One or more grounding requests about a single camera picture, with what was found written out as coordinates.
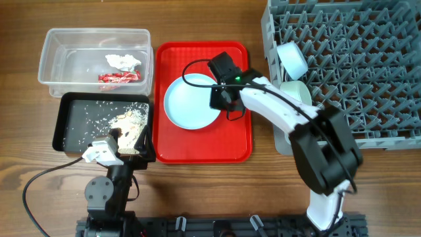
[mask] red wrapper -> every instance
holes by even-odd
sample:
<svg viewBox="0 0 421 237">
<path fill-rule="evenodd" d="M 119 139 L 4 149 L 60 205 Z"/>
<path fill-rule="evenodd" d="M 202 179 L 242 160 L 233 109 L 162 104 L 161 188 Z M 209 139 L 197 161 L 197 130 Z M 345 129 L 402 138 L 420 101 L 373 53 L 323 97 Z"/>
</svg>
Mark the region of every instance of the red wrapper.
<svg viewBox="0 0 421 237">
<path fill-rule="evenodd" d="M 104 74 L 99 75 L 98 82 L 99 83 L 129 83 L 140 81 L 140 71 L 134 70 L 133 72 L 119 72 L 119 73 L 112 73 L 112 74 Z M 101 91 L 113 90 L 115 88 L 119 88 L 119 86 L 100 86 L 99 89 Z"/>
</svg>

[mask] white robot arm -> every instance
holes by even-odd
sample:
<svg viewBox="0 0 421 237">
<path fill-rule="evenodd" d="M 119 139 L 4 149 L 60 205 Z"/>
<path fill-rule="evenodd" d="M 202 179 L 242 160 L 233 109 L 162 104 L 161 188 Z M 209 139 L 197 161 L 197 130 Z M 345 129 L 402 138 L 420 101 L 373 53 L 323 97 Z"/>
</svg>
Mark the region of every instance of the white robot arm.
<svg viewBox="0 0 421 237">
<path fill-rule="evenodd" d="M 350 192 L 350 180 L 362 164 L 343 113 L 335 107 L 320 110 L 295 100 L 257 71 L 242 72 L 226 53 L 210 60 L 208 66 L 218 82 L 212 89 L 211 107 L 235 111 L 243 106 L 243 111 L 257 112 L 289 134 L 297 170 L 310 188 L 307 217 L 319 231 L 331 230 L 342 218 L 343 195 Z M 331 141 L 329 145 L 318 145 L 321 136 Z"/>
</svg>

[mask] clear plastic container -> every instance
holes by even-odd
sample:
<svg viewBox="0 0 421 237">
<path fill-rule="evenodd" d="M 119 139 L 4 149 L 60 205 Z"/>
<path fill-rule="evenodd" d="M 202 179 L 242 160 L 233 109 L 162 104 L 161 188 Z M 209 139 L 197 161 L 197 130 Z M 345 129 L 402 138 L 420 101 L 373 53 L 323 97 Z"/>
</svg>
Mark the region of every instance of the clear plastic container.
<svg viewBox="0 0 421 237">
<path fill-rule="evenodd" d="M 141 61 L 140 82 L 113 83 L 113 90 L 101 91 L 98 76 L 121 72 L 111 67 L 105 55 L 133 55 Z M 67 28 L 51 29 L 47 33 L 39 62 L 38 80 L 50 87 L 53 97 L 66 92 L 91 93 L 151 93 L 153 80 L 153 50 L 151 35 L 144 29 Z"/>
</svg>

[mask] cable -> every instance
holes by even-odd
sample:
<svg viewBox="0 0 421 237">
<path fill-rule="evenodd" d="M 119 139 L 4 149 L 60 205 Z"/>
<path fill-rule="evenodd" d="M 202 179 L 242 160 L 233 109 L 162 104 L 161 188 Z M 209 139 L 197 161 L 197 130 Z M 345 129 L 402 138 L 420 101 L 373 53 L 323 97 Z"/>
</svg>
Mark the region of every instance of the cable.
<svg viewBox="0 0 421 237">
<path fill-rule="evenodd" d="M 39 225 L 39 223 L 35 220 L 35 217 L 32 215 L 32 213 L 31 213 L 31 211 L 29 210 L 29 207 L 28 207 L 28 204 L 26 203 L 26 191 L 28 190 L 28 187 L 29 187 L 29 185 L 35 180 L 35 179 L 37 179 L 38 177 L 40 177 L 40 176 L 42 176 L 42 175 L 44 175 L 44 174 L 47 174 L 47 173 L 49 173 L 49 172 L 51 172 L 51 171 L 56 171 L 56 170 L 58 170 L 58 169 L 62 169 L 62 168 L 65 168 L 65 167 L 68 167 L 68 166 L 70 166 L 70 165 L 73 165 L 73 164 L 75 164 L 75 163 L 77 163 L 77 162 L 79 162 L 79 161 L 81 161 L 83 158 L 81 157 L 81 158 L 79 158 L 79 159 L 76 159 L 76 160 L 74 160 L 74 161 L 72 161 L 72 162 L 70 162 L 70 163 L 67 163 L 67 164 L 65 164 L 65 165 L 60 165 L 60 166 L 57 166 L 57 167 L 54 167 L 54 168 L 51 168 L 51 169 L 47 169 L 46 171 L 43 171 L 43 172 L 41 172 L 41 173 L 39 173 L 39 174 L 37 174 L 37 175 L 35 175 L 34 177 L 32 177 L 27 183 L 26 183 L 26 185 L 25 185 L 25 188 L 24 188 L 24 191 L 22 192 L 22 201 L 23 201 L 23 203 L 24 203 L 24 207 L 25 207 L 25 210 L 26 210 L 26 212 L 27 212 L 27 214 L 29 215 L 29 218 L 31 218 L 31 221 L 34 223 L 34 225 L 38 228 L 38 230 L 45 236 L 45 237 L 49 237 L 49 235 L 46 233 L 46 231 L 44 230 L 44 229 L 42 229 L 42 227 Z"/>
<path fill-rule="evenodd" d="M 139 184 L 137 183 L 136 177 L 134 175 L 132 175 L 132 179 L 134 184 L 136 185 L 136 189 L 137 189 L 137 196 L 135 198 L 128 198 L 127 201 L 134 201 L 139 197 L 140 191 L 139 191 Z"/>
<path fill-rule="evenodd" d="M 199 85 L 199 84 L 193 84 L 191 82 L 188 82 L 185 78 L 185 73 L 186 70 L 193 64 L 195 63 L 199 63 L 199 62 L 210 62 L 210 59 L 198 59 L 195 61 L 190 62 L 189 64 L 186 65 L 186 67 L 183 69 L 182 72 L 182 78 L 183 81 L 190 85 L 190 86 L 195 86 L 198 88 L 253 88 L 253 89 L 258 89 L 258 90 L 262 90 L 266 93 L 269 93 L 271 95 L 276 96 L 277 98 L 281 99 L 282 101 L 284 101 L 285 103 L 287 103 L 289 106 L 291 106 L 291 108 L 295 109 L 299 114 L 303 115 L 311 125 L 313 125 L 317 132 L 325 139 L 326 143 L 328 144 L 328 146 L 330 146 L 330 148 L 332 149 L 335 158 L 337 159 L 337 162 L 339 163 L 339 165 L 341 165 L 341 168 L 343 170 L 343 172 L 345 173 L 345 177 L 346 179 L 350 182 L 352 188 L 353 188 L 353 192 L 350 192 L 348 190 L 340 190 L 338 191 L 338 195 L 339 195 L 339 200 L 338 200 L 338 204 L 337 204 L 337 208 L 335 211 L 335 215 L 334 218 L 332 220 L 332 223 L 327 231 L 327 233 L 329 233 L 330 231 L 333 230 L 333 227 L 335 226 L 335 222 L 336 219 L 338 218 L 339 215 L 339 211 L 341 209 L 341 202 L 342 202 L 342 197 L 343 197 L 343 193 L 348 193 L 348 194 L 356 194 L 358 192 L 357 190 L 357 185 L 354 182 L 353 177 L 351 176 L 351 174 L 349 173 L 349 171 L 345 168 L 345 165 L 342 163 L 340 157 L 341 155 L 339 154 L 339 152 L 336 150 L 336 148 L 334 147 L 334 145 L 332 144 L 332 142 L 330 141 L 329 137 L 323 132 L 323 130 L 321 129 L 321 127 L 319 127 L 319 125 L 317 125 L 315 123 L 315 121 L 310 118 L 304 111 L 302 111 L 298 106 L 294 105 L 292 102 L 290 102 L 289 100 L 287 100 L 286 98 L 284 98 L 283 96 L 277 94 L 276 92 L 273 92 L 272 90 L 269 90 L 267 88 L 265 88 L 264 86 L 254 86 L 254 85 L 237 85 L 237 84 L 230 84 L 230 85 Z"/>
</svg>

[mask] black tray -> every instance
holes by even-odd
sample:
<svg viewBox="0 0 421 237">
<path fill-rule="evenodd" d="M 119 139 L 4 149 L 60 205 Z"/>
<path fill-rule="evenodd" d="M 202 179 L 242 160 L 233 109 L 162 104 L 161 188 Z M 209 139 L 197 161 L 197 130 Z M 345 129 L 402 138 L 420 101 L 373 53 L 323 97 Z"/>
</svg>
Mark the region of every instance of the black tray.
<svg viewBox="0 0 421 237">
<path fill-rule="evenodd" d="M 129 109 L 141 112 L 148 110 L 147 125 L 152 128 L 153 104 L 144 95 L 64 94 L 54 131 L 54 150 L 76 153 L 85 151 L 96 136 L 108 134 L 110 119 Z"/>
</svg>

